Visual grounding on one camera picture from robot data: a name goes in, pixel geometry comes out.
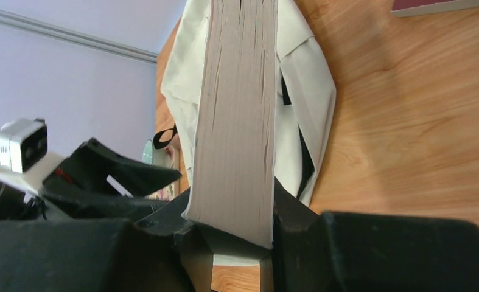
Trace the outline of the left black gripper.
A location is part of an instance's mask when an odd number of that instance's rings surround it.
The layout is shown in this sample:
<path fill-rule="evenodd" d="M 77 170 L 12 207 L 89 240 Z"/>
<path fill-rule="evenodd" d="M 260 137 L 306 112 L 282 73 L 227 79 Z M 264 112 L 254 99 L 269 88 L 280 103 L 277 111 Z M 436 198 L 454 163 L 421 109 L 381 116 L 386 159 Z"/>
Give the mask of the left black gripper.
<path fill-rule="evenodd" d="M 40 195 L 71 218 L 139 221 L 167 204 L 148 196 L 169 183 L 170 169 L 127 158 L 91 138 L 43 181 Z"/>

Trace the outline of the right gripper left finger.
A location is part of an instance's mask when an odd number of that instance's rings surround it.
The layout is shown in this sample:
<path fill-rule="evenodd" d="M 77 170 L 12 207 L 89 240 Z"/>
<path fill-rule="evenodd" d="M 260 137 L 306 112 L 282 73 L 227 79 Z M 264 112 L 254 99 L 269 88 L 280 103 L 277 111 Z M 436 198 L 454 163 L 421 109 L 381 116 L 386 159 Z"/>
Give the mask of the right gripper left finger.
<path fill-rule="evenodd" d="M 167 203 L 121 218 L 0 220 L 0 291 L 209 291 L 212 255 Z"/>

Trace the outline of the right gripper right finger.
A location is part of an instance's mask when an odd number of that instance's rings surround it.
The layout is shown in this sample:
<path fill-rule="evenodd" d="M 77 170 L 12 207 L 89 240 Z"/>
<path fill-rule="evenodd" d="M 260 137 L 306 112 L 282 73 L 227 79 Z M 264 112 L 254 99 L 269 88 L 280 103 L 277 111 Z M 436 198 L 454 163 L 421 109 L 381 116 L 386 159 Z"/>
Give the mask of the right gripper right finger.
<path fill-rule="evenodd" d="M 479 226 L 401 215 L 316 214 L 274 193 L 276 291 L 479 291 Z"/>

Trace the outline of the floral white cover book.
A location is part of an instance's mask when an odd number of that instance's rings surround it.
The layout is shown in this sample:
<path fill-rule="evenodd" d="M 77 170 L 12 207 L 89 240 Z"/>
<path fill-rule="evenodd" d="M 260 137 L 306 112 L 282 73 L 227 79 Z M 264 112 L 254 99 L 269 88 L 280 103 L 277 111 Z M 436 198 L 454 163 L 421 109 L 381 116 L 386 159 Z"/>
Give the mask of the floral white cover book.
<path fill-rule="evenodd" d="M 185 219 L 273 239 L 276 1 L 212 1 Z"/>

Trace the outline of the beige canvas backpack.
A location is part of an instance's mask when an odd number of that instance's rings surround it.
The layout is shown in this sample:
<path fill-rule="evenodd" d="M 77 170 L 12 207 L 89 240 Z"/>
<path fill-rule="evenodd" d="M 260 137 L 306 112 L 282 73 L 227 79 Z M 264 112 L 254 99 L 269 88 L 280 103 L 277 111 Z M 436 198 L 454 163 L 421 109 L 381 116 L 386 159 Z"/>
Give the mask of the beige canvas backpack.
<path fill-rule="evenodd" d="M 209 2 L 187 1 L 160 91 L 192 179 Z M 275 177 L 309 205 L 324 159 L 337 90 L 323 51 L 294 1 L 278 2 Z"/>

